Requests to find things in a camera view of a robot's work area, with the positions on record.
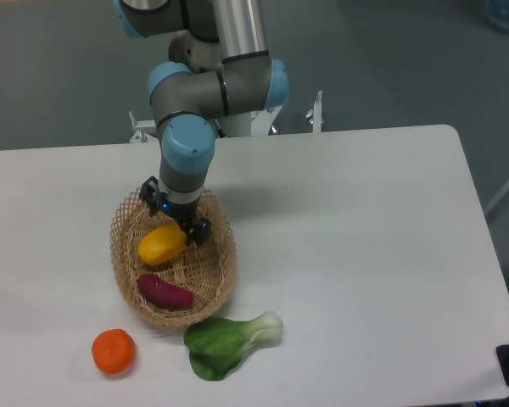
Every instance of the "orange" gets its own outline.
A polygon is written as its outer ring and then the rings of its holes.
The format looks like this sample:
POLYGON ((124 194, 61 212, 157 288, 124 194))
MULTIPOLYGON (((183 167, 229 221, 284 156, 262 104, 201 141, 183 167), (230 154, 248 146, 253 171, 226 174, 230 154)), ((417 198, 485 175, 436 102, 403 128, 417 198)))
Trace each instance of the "orange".
POLYGON ((92 358, 103 373, 114 375, 126 369, 136 357, 134 340, 122 329, 102 332, 92 343, 92 358))

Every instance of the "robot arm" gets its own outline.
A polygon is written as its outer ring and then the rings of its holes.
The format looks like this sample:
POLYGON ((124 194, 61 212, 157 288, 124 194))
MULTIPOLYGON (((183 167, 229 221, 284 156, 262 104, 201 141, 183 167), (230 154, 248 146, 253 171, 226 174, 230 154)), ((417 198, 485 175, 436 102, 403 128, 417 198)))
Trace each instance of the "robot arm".
POLYGON ((159 179, 146 181, 140 196, 151 214, 162 210, 189 240, 202 244, 210 222, 199 219, 196 208, 215 152, 215 131, 208 120, 286 103, 284 64, 270 59, 258 0, 115 0, 115 7, 126 28, 142 36, 188 29, 196 42, 209 44, 206 49, 214 50, 219 41, 221 61, 214 70, 193 73, 185 64, 168 62, 148 78, 161 161, 159 179), (157 17, 161 25, 154 23, 157 17))

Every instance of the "green leaf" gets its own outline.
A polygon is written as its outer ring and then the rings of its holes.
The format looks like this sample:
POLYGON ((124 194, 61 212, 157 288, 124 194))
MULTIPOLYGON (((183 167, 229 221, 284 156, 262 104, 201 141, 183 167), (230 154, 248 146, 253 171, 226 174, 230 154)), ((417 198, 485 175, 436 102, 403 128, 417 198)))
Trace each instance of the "green leaf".
POLYGON ((228 356, 209 356, 207 354, 195 354, 191 352, 189 355, 190 366, 198 377, 216 382, 224 379, 227 374, 235 369, 241 362, 242 358, 235 354, 228 356))
POLYGON ((223 356, 236 352, 249 341, 252 333, 245 329, 246 324, 248 322, 210 317, 190 326, 183 341, 195 354, 223 356))

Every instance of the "blue joint cap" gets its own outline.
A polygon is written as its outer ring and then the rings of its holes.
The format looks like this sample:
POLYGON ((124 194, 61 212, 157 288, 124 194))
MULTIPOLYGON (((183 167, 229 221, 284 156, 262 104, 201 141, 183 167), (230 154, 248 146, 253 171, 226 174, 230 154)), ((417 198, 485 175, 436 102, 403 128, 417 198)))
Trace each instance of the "blue joint cap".
POLYGON ((215 131, 204 118, 182 114, 170 120, 162 136, 162 155, 182 174, 209 169, 215 154, 215 131))
POLYGON ((282 106, 288 101, 290 89, 285 64, 281 59, 271 60, 271 80, 264 109, 282 106))
POLYGON ((153 95, 155 87, 157 87, 159 83, 168 76, 178 74, 180 72, 185 72, 187 74, 191 73, 190 69, 185 64, 179 64, 177 62, 166 62, 155 66, 147 80, 149 103, 151 103, 151 96, 153 95))
POLYGON ((132 27, 130 21, 128 21, 128 18, 125 16, 125 12, 123 11, 122 6, 120 5, 120 0, 113 0, 113 5, 115 7, 115 11, 117 12, 117 16, 119 17, 119 20, 122 24, 122 28, 125 31, 125 33, 130 38, 143 37, 139 32, 136 31, 134 27, 132 27))

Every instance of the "white metal stand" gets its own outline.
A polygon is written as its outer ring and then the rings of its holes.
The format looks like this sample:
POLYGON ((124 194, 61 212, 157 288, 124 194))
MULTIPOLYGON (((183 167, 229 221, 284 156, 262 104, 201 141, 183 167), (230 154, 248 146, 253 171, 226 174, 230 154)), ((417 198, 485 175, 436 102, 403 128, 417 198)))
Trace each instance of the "white metal stand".
POLYGON ((492 223, 495 218, 501 215, 507 206, 509 206, 509 179, 483 208, 487 223, 492 223))

